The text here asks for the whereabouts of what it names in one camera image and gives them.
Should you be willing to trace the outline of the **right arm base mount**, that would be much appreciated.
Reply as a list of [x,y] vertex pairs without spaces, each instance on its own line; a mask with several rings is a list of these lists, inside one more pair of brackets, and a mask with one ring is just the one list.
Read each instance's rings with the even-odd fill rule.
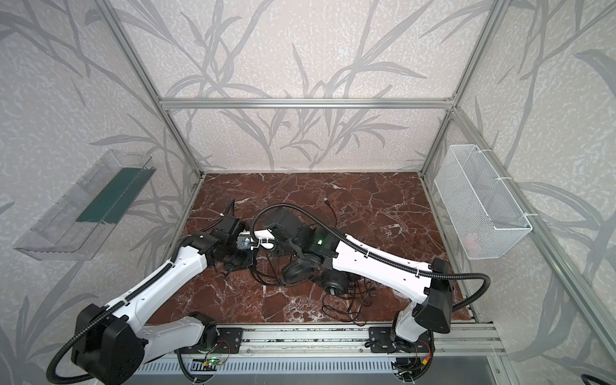
[[371,353],[431,354],[434,348],[433,333],[424,332],[416,342],[397,337],[391,327],[369,327],[365,348]]

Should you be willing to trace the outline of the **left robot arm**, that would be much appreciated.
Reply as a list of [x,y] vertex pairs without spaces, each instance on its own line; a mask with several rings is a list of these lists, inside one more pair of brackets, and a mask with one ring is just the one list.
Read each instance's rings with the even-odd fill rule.
[[172,351],[215,347],[217,323],[199,312],[158,326],[147,322],[190,279],[218,261],[239,257],[236,240],[246,225],[235,217],[234,205],[230,201],[217,222],[176,243],[171,258],[131,290],[105,306],[83,309],[75,335],[51,359],[47,380],[122,384],[142,364]]

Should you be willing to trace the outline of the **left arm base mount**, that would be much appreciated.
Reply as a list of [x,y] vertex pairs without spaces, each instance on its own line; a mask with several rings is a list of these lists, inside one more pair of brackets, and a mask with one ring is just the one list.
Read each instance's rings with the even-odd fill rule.
[[195,354],[237,354],[242,344],[243,331],[240,327],[223,327],[216,330],[207,330],[200,342],[196,346],[189,348],[189,352]]

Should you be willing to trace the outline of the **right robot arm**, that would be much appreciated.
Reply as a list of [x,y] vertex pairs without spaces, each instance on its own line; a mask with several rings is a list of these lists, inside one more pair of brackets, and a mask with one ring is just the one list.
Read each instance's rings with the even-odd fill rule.
[[454,274],[439,258],[412,261],[366,245],[290,203],[270,205],[255,217],[266,219],[265,228],[258,230],[252,221],[237,238],[240,248],[272,253],[288,245],[304,265],[356,274],[408,298],[410,305],[392,324],[393,340],[415,343],[425,334],[449,333],[452,313],[474,303],[491,284],[487,274]]

